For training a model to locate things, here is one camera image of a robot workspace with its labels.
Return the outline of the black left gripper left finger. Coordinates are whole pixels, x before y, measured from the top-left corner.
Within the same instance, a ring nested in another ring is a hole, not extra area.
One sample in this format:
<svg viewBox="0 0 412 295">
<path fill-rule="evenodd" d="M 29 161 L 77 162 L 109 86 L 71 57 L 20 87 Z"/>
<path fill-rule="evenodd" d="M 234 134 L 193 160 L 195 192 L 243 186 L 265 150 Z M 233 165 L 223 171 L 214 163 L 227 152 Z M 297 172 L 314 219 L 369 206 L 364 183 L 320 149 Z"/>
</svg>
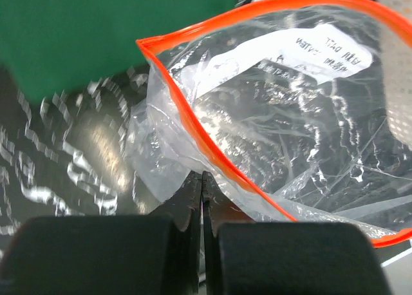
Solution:
<svg viewBox="0 0 412 295">
<path fill-rule="evenodd" d="M 201 175 L 146 215 L 37 217 L 1 260 L 2 294 L 196 294 Z"/>
</svg>

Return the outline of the clear zip top bag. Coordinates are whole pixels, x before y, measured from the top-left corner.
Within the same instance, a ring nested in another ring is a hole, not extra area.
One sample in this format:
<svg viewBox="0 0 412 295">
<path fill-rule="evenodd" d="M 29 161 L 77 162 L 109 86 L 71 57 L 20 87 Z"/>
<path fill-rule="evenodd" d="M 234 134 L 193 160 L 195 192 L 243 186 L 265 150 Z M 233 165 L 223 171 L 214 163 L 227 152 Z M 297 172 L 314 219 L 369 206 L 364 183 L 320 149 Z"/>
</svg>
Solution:
<svg viewBox="0 0 412 295">
<path fill-rule="evenodd" d="M 383 28 L 411 47 L 411 21 L 372 0 L 261 0 L 137 40 L 150 70 L 127 157 L 161 202 L 206 171 L 257 221 L 410 240 L 411 146 L 389 130 Z"/>
</svg>

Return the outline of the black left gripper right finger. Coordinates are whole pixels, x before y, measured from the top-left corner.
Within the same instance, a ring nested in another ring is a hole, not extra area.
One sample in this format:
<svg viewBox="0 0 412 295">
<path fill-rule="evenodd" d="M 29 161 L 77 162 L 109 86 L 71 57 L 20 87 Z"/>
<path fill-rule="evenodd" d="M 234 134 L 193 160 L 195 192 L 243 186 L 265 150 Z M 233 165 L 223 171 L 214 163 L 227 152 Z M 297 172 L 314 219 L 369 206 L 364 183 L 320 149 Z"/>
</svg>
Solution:
<svg viewBox="0 0 412 295">
<path fill-rule="evenodd" d="M 335 222 L 255 222 L 202 175 L 208 294 L 389 294 L 365 235 Z"/>
</svg>

